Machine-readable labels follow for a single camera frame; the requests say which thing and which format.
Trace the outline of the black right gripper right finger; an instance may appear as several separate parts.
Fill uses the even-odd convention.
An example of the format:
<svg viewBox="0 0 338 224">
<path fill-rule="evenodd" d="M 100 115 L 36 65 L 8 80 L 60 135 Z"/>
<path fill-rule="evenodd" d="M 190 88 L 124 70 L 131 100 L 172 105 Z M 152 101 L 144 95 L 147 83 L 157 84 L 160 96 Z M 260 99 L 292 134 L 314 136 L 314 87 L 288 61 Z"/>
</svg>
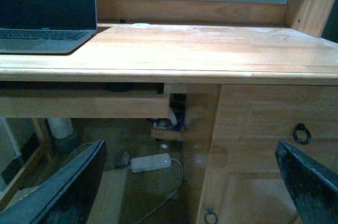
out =
<svg viewBox="0 0 338 224">
<path fill-rule="evenodd" d="M 337 174 L 285 141 L 275 157 L 303 223 L 337 223 Z"/>
</svg>

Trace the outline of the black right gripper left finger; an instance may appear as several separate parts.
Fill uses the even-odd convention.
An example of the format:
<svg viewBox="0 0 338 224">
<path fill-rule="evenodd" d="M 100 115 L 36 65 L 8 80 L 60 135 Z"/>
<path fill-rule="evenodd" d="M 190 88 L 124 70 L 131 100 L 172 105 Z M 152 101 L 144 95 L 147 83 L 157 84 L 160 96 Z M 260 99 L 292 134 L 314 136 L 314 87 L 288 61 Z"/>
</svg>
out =
<svg viewBox="0 0 338 224">
<path fill-rule="evenodd" d="M 1 223 L 86 223 L 107 156 L 96 141 L 34 191 L 1 212 Z"/>
</svg>

